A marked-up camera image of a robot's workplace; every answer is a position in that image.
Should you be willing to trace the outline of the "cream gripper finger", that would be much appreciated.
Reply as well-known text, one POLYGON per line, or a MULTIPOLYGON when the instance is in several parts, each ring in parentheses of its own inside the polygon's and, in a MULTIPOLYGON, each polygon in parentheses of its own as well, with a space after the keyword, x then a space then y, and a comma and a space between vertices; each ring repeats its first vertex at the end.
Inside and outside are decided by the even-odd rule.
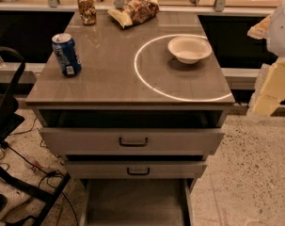
POLYGON ((252 112, 271 116, 285 100, 285 58, 272 65, 263 64, 257 77, 252 112))
POLYGON ((255 24, 254 26, 251 26, 247 31, 247 35, 256 40, 266 39, 270 20, 271 16, 266 16, 259 23, 255 24))

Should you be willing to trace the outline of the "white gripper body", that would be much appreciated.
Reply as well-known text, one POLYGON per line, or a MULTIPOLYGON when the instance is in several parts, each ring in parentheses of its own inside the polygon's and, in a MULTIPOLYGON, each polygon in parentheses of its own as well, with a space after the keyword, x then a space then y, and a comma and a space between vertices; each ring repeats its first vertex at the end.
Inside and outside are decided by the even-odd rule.
POLYGON ((267 49, 278 57, 285 57, 285 0, 271 15, 267 31, 267 49))

